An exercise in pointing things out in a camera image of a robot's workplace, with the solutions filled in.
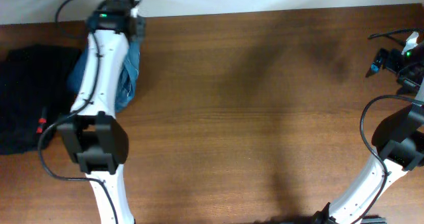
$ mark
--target black fabric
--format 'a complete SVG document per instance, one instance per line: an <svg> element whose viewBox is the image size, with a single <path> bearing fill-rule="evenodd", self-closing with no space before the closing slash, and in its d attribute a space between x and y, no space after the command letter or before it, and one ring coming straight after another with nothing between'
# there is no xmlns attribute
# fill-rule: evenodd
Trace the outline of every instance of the black fabric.
<svg viewBox="0 0 424 224"><path fill-rule="evenodd" d="M66 78L80 54L76 48L34 45L10 51L0 63L0 154L36 149L43 109L44 128L69 112L74 95L66 91Z"/></svg>

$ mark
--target brown wooden surface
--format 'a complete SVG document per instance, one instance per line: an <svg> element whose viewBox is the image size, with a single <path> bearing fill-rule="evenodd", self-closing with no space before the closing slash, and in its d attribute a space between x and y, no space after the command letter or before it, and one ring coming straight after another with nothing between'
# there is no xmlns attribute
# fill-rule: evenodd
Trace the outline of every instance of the brown wooden surface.
<svg viewBox="0 0 424 224"><path fill-rule="evenodd" d="M348 187L369 153L363 107L399 87L364 75L376 32L423 26L421 5L148 19L128 132L125 182L137 223L252 223L312 215ZM81 23L67 29L81 31ZM35 42L79 46L52 24L0 27L2 57ZM405 104L381 101L368 137ZM45 152L59 174L81 175L56 137ZM53 180L35 152L0 156L0 222L99 223L91 187ZM370 214L422 223L424 170L395 183Z"/></svg>

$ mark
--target folded cloth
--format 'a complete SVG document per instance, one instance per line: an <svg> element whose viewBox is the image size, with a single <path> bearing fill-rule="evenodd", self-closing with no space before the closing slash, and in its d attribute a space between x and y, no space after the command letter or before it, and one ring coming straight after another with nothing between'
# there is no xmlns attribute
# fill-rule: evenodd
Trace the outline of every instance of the folded cloth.
<svg viewBox="0 0 424 224"><path fill-rule="evenodd" d="M69 113L74 95L65 81L80 54L34 45L10 51L0 63L0 154L35 150L42 129Z"/></svg>
<svg viewBox="0 0 424 224"><path fill-rule="evenodd" d="M77 61L74 70L69 75L67 87L77 94L80 90L87 63L88 51L85 48L83 54ZM119 76L117 94L115 98L115 111L122 111L135 96L135 86L138 78L138 64L140 63L140 42L131 42L127 56L123 62L123 69Z"/></svg>

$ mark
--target wood grain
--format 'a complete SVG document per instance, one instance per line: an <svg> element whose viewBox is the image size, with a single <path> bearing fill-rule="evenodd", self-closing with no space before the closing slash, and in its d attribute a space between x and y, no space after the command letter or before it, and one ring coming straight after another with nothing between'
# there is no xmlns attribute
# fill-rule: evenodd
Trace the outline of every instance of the wood grain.
<svg viewBox="0 0 424 224"><path fill-rule="evenodd" d="M131 141L125 182L137 223L252 223L321 210L369 156L363 107L398 88L386 71L364 78L380 47L396 47L367 36L423 19L421 5L147 19L136 97L117 115ZM52 24L0 27L3 54L35 42L84 46ZM371 108L368 137L404 105ZM59 137L45 156L57 173L81 175ZM36 153L1 156L0 167L2 223L99 223L90 186L48 177ZM394 184L370 214L422 223L423 174Z"/></svg>

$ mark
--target blue denim fabric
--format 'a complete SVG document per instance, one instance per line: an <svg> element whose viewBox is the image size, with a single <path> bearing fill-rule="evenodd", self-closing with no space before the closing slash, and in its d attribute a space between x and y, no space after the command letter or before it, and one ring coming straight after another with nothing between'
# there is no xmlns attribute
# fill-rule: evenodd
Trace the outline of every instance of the blue denim fabric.
<svg viewBox="0 0 424 224"><path fill-rule="evenodd" d="M84 75L85 64L87 63L87 48L79 57L74 70L66 81L67 88L78 93ZM131 42L127 56L123 62L123 69L119 77L117 95L115 98L115 111L122 111L135 96L135 85L138 78L138 65L140 63L140 43Z"/></svg>

